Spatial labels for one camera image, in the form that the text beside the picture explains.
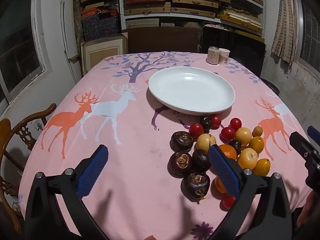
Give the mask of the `right hand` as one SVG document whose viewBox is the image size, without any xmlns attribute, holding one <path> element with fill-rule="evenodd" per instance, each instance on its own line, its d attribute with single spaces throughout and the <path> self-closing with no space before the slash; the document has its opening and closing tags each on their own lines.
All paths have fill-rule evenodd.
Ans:
<svg viewBox="0 0 320 240">
<path fill-rule="evenodd" d="M 306 198 L 305 205 L 303 206 L 300 215 L 297 218 L 297 228 L 300 228 L 302 225 L 305 225 L 308 222 L 318 202 L 319 194 L 317 194 L 315 191 L 311 191 Z"/>
</svg>

